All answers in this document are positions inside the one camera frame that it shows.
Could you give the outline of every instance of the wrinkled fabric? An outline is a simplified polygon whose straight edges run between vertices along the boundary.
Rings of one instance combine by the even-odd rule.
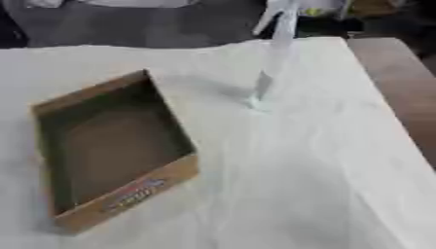
[[[12,249],[433,249],[434,173],[337,38],[297,40],[269,112],[248,108],[268,44],[0,51],[0,240]],[[31,104],[147,68],[200,175],[57,235]]]

